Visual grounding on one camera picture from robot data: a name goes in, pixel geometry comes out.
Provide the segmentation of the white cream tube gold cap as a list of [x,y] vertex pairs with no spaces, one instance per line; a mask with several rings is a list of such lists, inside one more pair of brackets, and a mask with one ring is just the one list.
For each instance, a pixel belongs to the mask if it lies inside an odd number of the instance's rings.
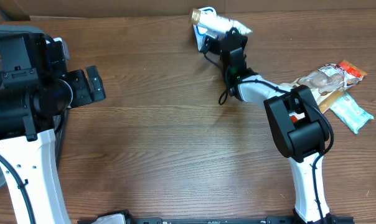
[[236,28],[241,35],[252,33],[252,30],[241,22],[218,16],[212,7],[192,9],[189,21],[196,26],[221,33],[226,33],[233,28]]

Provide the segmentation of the teal wet wipes pack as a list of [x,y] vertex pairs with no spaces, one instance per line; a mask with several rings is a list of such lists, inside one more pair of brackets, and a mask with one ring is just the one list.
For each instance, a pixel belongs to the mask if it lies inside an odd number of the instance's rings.
[[374,117],[363,110],[347,92],[330,107],[335,115],[354,133],[358,134],[366,122]]

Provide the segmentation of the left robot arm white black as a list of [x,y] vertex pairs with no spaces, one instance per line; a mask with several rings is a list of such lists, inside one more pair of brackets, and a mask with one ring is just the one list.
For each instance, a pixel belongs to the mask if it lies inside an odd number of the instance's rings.
[[55,143],[66,110],[105,99],[95,66],[68,71],[61,40],[0,37],[0,166],[18,223],[68,223]]

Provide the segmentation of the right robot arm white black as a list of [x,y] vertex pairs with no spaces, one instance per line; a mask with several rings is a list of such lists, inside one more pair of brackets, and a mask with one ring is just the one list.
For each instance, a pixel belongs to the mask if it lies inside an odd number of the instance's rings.
[[324,196],[322,160],[334,143],[334,133],[309,87],[283,87],[266,81],[247,67],[247,37],[236,28],[220,41],[220,59],[228,96],[263,105],[277,150],[289,160],[296,194],[298,223],[326,223],[329,207]]

